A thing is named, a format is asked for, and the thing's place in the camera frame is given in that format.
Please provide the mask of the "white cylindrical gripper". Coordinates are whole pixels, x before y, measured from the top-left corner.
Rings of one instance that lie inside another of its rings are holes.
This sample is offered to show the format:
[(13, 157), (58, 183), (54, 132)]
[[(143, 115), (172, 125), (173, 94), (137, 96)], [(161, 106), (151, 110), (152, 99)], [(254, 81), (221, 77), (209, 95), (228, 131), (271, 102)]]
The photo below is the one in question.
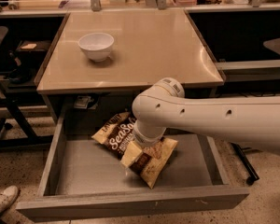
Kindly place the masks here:
[(157, 127), (138, 120), (133, 126), (133, 137), (121, 159), (121, 164), (128, 168), (134, 164), (142, 155), (143, 149), (140, 147), (152, 147), (161, 140), (165, 132), (164, 127)]

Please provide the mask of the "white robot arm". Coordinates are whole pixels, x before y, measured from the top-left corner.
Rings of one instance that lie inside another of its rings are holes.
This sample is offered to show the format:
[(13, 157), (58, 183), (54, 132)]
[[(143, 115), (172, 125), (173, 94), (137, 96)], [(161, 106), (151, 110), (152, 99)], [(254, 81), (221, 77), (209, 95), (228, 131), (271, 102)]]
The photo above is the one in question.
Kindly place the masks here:
[(280, 156), (280, 96), (187, 99), (166, 77), (133, 100), (133, 140), (121, 163), (129, 167), (168, 128), (210, 136)]

